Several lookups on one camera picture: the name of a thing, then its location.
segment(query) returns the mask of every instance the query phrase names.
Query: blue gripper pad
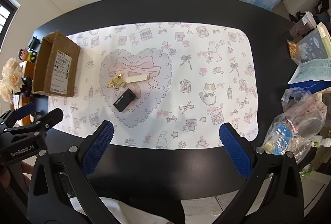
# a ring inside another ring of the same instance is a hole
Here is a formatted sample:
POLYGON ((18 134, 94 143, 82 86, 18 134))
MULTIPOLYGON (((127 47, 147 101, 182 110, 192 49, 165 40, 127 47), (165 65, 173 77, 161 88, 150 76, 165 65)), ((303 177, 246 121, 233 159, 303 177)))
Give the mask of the blue gripper pad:
POLYGON ((14 120, 21 120, 22 118, 30 115, 36 110, 36 106, 34 103, 30 102, 24 107, 20 107, 14 112, 14 120))
POLYGON ((114 126, 111 122, 105 124, 102 130, 99 130, 99 128, 94 132, 93 135, 97 134, 98 132, 100 132, 100 134, 92 142, 91 146, 87 149, 85 155, 82 157, 81 171, 84 176, 92 174, 95 171, 95 168, 101 160, 102 155, 104 154, 114 136, 114 126))
POLYGON ((234 166, 240 175, 249 178, 252 172, 251 158, 248 156, 243 147, 239 144, 233 131, 240 139, 239 134, 230 123, 224 123, 219 128, 219 139, 223 143, 226 152, 229 154, 234 166))

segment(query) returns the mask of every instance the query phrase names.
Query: black table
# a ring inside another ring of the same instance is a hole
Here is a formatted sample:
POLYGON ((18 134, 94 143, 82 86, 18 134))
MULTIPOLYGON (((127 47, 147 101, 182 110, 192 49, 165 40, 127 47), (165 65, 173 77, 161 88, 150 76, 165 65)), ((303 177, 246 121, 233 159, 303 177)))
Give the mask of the black table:
MULTIPOLYGON (((251 143, 260 146, 274 117, 282 113, 280 99, 296 69, 286 42, 292 23, 279 15, 237 0, 103 0, 53 19, 36 29, 34 36, 161 21, 221 25, 246 33, 259 102, 259 133, 251 143)), ((47 97, 36 96, 34 102, 39 110, 47 110, 47 97)), ((82 140, 54 129, 46 138, 51 153, 65 151, 82 140)), ((180 200, 232 192, 245 181, 223 147, 157 150, 109 145, 88 178, 93 186, 124 195, 180 200)))

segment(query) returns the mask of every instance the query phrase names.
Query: window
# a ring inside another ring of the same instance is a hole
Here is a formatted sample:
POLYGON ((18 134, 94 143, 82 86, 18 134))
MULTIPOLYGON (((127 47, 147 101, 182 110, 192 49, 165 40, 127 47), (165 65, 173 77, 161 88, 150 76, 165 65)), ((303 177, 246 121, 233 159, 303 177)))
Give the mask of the window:
POLYGON ((0 0, 0 48, 16 10, 9 0, 0 0))

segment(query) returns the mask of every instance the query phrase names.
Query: metal screw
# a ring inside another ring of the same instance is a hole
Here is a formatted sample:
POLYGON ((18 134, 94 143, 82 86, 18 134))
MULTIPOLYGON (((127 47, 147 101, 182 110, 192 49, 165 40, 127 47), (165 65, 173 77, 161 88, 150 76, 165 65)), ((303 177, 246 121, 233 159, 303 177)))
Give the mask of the metal screw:
POLYGON ((74 152, 77 151, 77 149, 78 149, 77 146, 71 146, 71 147, 69 148, 69 151, 70 151, 71 153, 74 153, 74 152))
POLYGON ((263 148, 255 148, 256 153, 263 154, 264 149, 263 148))
POLYGON ((286 155, 289 158, 293 158, 294 157, 294 155, 293 155, 293 153, 291 151, 286 152, 286 155))
POLYGON ((39 151, 39 156, 44 156, 46 154, 46 150, 42 149, 41 151, 39 151))

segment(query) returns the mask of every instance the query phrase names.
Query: figurine head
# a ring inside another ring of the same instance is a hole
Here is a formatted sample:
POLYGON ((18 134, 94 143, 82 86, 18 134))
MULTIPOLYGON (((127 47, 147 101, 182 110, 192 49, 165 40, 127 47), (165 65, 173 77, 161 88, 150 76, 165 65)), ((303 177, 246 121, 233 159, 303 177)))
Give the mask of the figurine head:
POLYGON ((27 49, 20 49, 19 50, 19 59, 23 62, 26 61, 28 58, 28 50, 27 49))

